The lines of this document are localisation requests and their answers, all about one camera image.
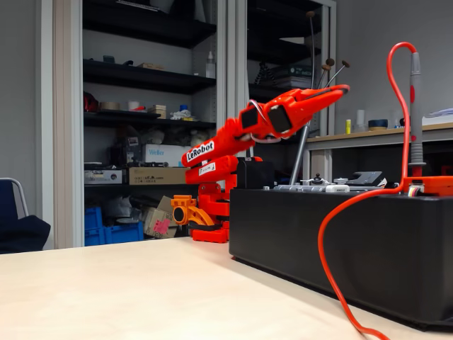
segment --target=pink sticker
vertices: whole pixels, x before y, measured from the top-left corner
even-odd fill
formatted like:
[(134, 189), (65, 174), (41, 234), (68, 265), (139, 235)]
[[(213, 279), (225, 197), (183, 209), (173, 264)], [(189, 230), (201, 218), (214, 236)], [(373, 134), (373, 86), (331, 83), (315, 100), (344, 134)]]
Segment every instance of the pink sticker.
[(154, 225), (153, 230), (155, 232), (158, 232), (160, 234), (166, 234), (168, 231), (168, 226), (170, 225), (170, 220), (166, 218), (164, 221), (156, 221), (156, 224)]

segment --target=metal pole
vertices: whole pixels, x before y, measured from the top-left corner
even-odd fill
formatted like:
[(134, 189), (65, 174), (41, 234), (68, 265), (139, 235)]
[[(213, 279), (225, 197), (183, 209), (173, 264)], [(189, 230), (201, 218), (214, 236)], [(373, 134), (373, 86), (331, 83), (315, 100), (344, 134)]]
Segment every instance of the metal pole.
[(297, 177), (299, 175), (300, 166), (302, 165), (302, 155), (304, 153), (305, 142), (306, 142), (306, 138), (309, 135), (309, 131), (310, 131), (310, 122), (305, 124), (301, 130), (302, 134), (300, 136), (299, 148), (297, 149), (296, 162), (294, 163), (294, 168), (292, 170), (291, 179), (289, 180), (289, 184), (291, 186), (293, 186), (296, 183)]
[[(313, 30), (313, 15), (309, 16), (310, 19), (310, 29), (311, 29), (311, 88), (314, 87), (314, 30)], [(299, 175), (300, 166), (302, 164), (302, 155), (304, 153), (306, 138), (309, 135), (310, 131), (310, 122), (304, 125), (302, 128), (302, 133), (300, 136), (299, 148), (297, 149), (296, 162), (294, 163), (294, 168), (292, 169), (291, 179), (289, 184), (293, 186)]]

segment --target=weller box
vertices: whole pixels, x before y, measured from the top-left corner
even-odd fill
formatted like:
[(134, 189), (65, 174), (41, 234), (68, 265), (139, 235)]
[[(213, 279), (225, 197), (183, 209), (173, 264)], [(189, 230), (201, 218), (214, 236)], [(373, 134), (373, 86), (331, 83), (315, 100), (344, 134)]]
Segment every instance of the weller box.
[(143, 146), (143, 162), (168, 163), (168, 166), (182, 167), (181, 157), (190, 147), (179, 145), (146, 144)]

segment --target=metal rod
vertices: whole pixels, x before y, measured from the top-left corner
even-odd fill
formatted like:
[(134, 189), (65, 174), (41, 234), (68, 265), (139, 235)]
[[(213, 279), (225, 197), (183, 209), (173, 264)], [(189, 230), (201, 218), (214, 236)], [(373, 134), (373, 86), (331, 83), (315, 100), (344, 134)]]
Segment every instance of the metal rod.
[(291, 186), (293, 186), (296, 183), (297, 177), (299, 175), (300, 166), (302, 165), (302, 155), (304, 153), (305, 143), (306, 143), (306, 139), (309, 135), (309, 130), (310, 130), (310, 122), (305, 124), (301, 130), (302, 134), (300, 136), (299, 148), (297, 149), (296, 162), (295, 162), (294, 168), (292, 170), (291, 179), (289, 180), (289, 184)]
[[(311, 88), (314, 88), (314, 30), (313, 30), (313, 18), (310, 16), (310, 29), (311, 29)], [(300, 136), (299, 141), (299, 148), (297, 149), (296, 155), (296, 162), (294, 163), (294, 167), (292, 168), (291, 179), (289, 180), (289, 184), (293, 186), (297, 178), (299, 177), (299, 170), (302, 164), (302, 155), (304, 153), (305, 142), (306, 138), (309, 135), (310, 130), (310, 122), (304, 125), (302, 128), (302, 133)]]
[(319, 79), (319, 83), (318, 83), (317, 89), (319, 89), (321, 87), (321, 83), (323, 82), (325, 74), (326, 74), (326, 70), (323, 70), (323, 75), (321, 76), (321, 79)]
[(343, 66), (342, 66), (342, 67), (341, 67), (341, 68), (340, 68), (340, 69), (338, 70), (338, 72), (337, 72), (337, 73), (335, 73), (335, 74), (333, 75), (333, 77), (331, 78), (331, 80), (329, 80), (329, 81), (328, 81), (328, 83), (327, 83), (326, 87), (328, 87), (328, 86), (329, 86), (329, 84), (330, 84), (330, 83), (331, 83), (331, 82), (332, 82), (332, 81), (333, 81), (333, 80), (334, 80), (334, 79), (335, 79), (335, 78), (336, 78), (336, 77), (338, 76), (338, 74), (339, 74), (339, 73), (341, 72), (341, 70), (342, 70), (342, 69), (344, 69), (345, 67), (346, 67), (346, 66), (345, 66), (345, 65), (343, 65)]

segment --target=red robot arm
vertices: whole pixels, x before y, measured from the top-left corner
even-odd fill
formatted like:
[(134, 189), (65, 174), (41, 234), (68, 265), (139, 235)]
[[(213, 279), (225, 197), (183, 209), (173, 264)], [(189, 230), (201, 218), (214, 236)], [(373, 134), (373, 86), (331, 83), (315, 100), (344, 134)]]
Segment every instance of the red robot arm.
[(186, 152), (182, 163), (193, 167), (208, 159), (234, 155), (267, 136), (291, 137), (311, 120), (313, 114), (336, 102), (348, 91), (347, 85), (321, 90), (295, 89), (266, 104), (249, 103), (238, 118), (228, 119), (215, 137)]
[[(349, 91), (347, 85), (321, 90), (295, 89), (262, 104), (250, 101), (238, 118), (230, 118), (217, 135), (183, 155), (187, 184), (200, 184), (198, 200), (175, 196), (171, 201), (176, 223), (188, 223), (194, 240), (224, 243), (229, 239), (229, 192), (236, 187), (234, 156), (268, 138), (289, 138), (313, 117)], [(217, 181), (225, 181), (222, 190)]]

